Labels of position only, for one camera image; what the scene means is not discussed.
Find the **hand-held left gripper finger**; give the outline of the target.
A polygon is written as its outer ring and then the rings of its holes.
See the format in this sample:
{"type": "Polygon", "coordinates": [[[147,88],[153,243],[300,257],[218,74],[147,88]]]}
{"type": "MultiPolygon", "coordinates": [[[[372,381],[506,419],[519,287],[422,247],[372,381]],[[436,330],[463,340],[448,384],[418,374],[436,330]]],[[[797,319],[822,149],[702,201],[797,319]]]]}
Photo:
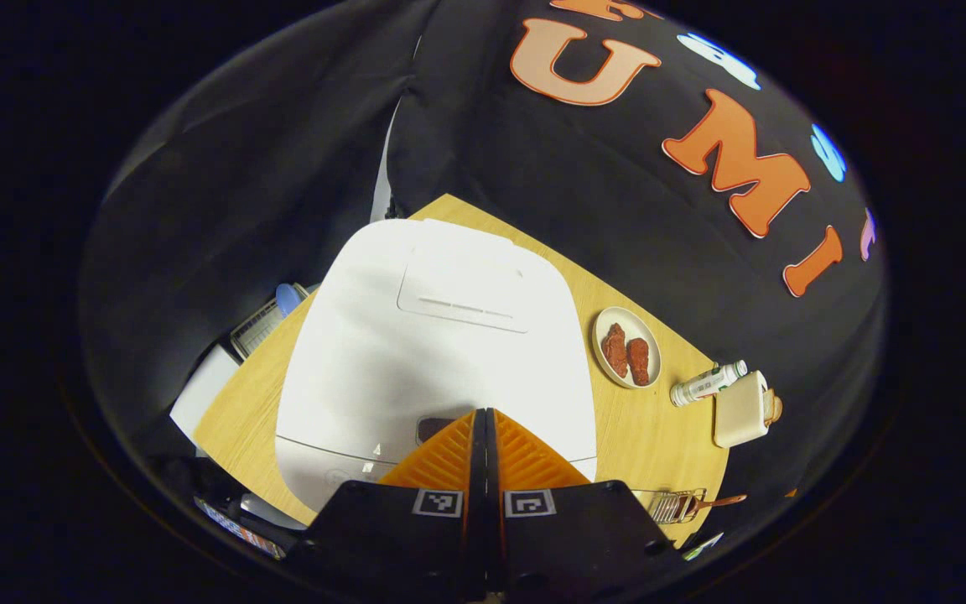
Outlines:
{"type": "Polygon", "coordinates": [[[590,482],[540,437],[487,413],[487,584],[506,603],[630,603],[683,559],[622,481],[590,482]]]}
{"type": "Polygon", "coordinates": [[[467,603],[486,595],[488,412],[446,425],[378,482],[336,489],[294,569],[351,603],[467,603]]]}

